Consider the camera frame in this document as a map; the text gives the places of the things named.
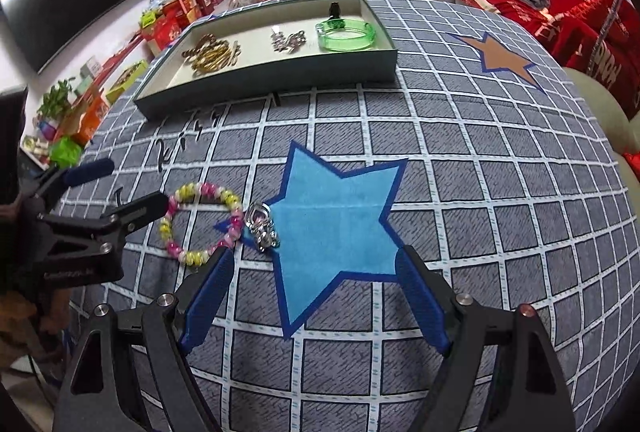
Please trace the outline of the grey checked star tablecloth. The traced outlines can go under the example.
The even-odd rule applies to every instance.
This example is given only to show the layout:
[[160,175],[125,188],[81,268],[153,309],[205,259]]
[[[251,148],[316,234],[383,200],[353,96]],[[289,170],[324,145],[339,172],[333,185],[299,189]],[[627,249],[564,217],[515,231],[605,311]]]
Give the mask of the grey checked star tablecloth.
[[[283,232],[379,243],[396,235],[458,293],[528,302],[558,352],[578,430],[596,430],[639,362],[639,221],[631,174],[570,78],[521,26],[428,0],[368,0],[398,51],[394,80],[259,96],[147,122],[130,96],[88,156],[111,177],[61,215],[97,217],[160,189],[288,198],[286,161],[312,183],[376,198],[385,223]],[[227,431],[405,431],[439,367],[395,283],[344,279],[285,337],[282,263],[235,252],[230,291],[189,362]]]

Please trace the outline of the silver rhinestone hair clip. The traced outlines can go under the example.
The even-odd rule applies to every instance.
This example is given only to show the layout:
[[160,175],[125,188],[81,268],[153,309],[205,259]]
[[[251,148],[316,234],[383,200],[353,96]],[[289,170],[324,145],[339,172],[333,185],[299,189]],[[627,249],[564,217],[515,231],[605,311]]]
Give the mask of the silver rhinestone hair clip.
[[288,43],[286,42],[285,34],[282,32],[279,26],[271,27],[271,44],[274,51],[283,51]]

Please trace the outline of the star rhinestone hair clip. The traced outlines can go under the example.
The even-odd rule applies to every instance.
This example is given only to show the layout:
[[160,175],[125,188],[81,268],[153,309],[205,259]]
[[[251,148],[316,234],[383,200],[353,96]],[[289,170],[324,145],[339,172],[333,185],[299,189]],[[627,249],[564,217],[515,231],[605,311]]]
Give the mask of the star rhinestone hair clip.
[[299,30],[297,33],[292,33],[288,35],[288,38],[285,39],[284,48],[288,53],[294,53],[303,45],[306,44],[306,35],[303,30]]

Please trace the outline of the orange snack box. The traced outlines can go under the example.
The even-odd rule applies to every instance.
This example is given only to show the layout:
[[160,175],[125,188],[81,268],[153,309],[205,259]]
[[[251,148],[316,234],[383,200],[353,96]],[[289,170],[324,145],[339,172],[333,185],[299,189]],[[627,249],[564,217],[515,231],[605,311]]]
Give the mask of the orange snack box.
[[98,130],[102,120],[110,110],[102,96],[96,96],[79,118],[78,128],[72,135],[73,141],[81,147],[86,147]]

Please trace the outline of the red embroidered cushion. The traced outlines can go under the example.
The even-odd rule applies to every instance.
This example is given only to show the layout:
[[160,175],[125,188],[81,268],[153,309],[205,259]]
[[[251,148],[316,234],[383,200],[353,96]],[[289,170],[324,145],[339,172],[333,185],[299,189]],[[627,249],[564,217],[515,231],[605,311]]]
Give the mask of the red embroidered cushion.
[[623,157],[625,158],[626,163],[628,163],[628,166],[634,173],[634,176],[640,182],[640,153],[634,153],[634,154],[624,153]]

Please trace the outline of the cream jewelry tray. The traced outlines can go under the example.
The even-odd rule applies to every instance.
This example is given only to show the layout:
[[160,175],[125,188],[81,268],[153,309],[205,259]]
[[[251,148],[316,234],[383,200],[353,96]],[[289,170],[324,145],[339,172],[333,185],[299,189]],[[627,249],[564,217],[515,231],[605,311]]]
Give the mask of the cream jewelry tray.
[[[319,47],[316,25],[329,18],[332,2],[340,4],[342,18],[374,27],[370,48],[331,52]],[[274,51],[272,26],[279,26],[286,38],[303,30],[306,44],[294,53]],[[242,51],[231,67],[227,61],[234,41]],[[151,65],[134,104],[152,120],[268,93],[390,84],[397,56],[390,34],[367,0],[268,0],[189,26]]]

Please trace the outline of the beige bow hair clip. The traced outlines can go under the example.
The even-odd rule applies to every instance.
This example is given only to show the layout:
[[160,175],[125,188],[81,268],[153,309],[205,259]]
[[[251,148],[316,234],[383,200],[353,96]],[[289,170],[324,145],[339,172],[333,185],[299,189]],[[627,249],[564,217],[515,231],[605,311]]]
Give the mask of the beige bow hair clip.
[[238,62],[241,51],[242,51],[241,44],[239,44],[238,41],[234,41],[229,53],[229,59],[227,61],[228,66],[233,67],[236,64],[236,62]]

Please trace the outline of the green snack bag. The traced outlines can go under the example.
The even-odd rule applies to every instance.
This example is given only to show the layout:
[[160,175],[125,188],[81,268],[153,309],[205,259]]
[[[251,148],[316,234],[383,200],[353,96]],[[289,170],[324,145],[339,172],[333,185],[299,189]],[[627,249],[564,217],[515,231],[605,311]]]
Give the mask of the green snack bag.
[[68,135],[64,135],[50,147],[50,163],[54,163],[61,169],[75,167],[79,163],[82,152],[84,152],[82,146]]

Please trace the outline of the green translucent bangle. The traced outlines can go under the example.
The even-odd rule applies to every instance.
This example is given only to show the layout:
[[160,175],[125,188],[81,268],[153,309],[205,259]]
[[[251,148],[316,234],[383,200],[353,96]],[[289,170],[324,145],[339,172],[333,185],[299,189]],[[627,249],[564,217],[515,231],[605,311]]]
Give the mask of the green translucent bangle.
[[316,25],[318,44],[331,52],[356,52],[374,44],[374,27],[356,18],[330,18]]

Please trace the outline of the potted green plant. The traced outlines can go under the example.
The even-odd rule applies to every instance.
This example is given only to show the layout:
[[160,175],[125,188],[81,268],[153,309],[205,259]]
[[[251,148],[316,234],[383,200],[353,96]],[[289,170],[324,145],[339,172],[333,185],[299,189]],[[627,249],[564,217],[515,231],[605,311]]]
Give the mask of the potted green plant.
[[74,80],[74,77],[61,79],[44,93],[37,111],[39,118],[60,121],[65,116],[70,109],[68,96],[73,91]]

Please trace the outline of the black claw hair clip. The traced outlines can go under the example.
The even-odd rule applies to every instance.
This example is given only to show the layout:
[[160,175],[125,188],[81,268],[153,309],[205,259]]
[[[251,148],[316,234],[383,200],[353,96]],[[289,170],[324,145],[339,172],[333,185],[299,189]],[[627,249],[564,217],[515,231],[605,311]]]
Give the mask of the black claw hair clip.
[[329,18],[328,21],[330,23],[335,24],[338,21],[341,21],[342,16],[341,16],[341,6],[338,2],[332,2],[330,5],[330,10],[329,10]]

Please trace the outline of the yellow green gift box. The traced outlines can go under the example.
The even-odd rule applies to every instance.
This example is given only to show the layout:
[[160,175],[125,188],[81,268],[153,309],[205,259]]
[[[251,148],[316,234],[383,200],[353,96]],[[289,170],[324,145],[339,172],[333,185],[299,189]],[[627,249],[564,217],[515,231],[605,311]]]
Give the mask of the yellow green gift box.
[[126,68],[120,74],[110,90],[104,93],[107,103],[114,105],[115,102],[134,84],[138,78],[140,78],[148,69],[149,62],[141,60],[135,62]]

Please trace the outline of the red gift box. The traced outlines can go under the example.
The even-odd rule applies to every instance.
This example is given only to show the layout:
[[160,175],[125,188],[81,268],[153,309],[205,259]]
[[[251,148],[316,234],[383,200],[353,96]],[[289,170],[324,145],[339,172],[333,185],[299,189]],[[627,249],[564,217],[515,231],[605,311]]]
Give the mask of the red gift box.
[[162,16],[141,30],[141,35],[154,56],[160,55],[181,35],[175,15]]

